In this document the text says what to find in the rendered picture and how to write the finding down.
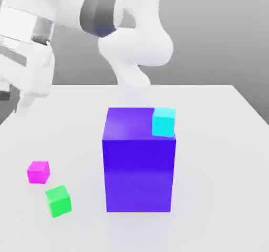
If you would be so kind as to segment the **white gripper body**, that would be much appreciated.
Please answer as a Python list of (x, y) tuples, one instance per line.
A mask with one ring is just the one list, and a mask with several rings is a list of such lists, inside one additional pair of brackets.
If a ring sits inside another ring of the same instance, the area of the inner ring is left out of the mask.
[(45, 97), (53, 82), (55, 56), (50, 40), (33, 36), (29, 43), (0, 36), (0, 92), (10, 85), (22, 94)]

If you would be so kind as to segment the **small cyan cube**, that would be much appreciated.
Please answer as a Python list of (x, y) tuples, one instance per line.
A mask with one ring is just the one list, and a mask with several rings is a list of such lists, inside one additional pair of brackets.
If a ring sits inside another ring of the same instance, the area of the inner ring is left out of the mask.
[(156, 107), (152, 115), (152, 135), (174, 137), (176, 110), (167, 107)]

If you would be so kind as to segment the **large blue box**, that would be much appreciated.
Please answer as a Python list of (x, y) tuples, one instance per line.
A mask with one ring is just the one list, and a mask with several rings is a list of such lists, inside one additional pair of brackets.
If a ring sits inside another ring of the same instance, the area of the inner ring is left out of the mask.
[(176, 137), (153, 136), (155, 108), (109, 108), (102, 137), (108, 212), (169, 212)]

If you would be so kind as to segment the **small magenta cube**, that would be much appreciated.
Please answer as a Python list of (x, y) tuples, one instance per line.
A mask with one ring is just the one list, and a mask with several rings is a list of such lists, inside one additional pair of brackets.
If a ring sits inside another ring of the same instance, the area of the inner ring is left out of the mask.
[(50, 177), (49, 162), (33, 161), (27, 169), (30, 184), (45, 184)]

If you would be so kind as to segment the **small green cube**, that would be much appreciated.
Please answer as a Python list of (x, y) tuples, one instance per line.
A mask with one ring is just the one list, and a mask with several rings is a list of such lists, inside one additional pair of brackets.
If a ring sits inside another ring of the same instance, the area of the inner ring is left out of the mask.
[(53, 218), (72, 210), (70, 195), (64, 185), (45, 191), (47, 204)]

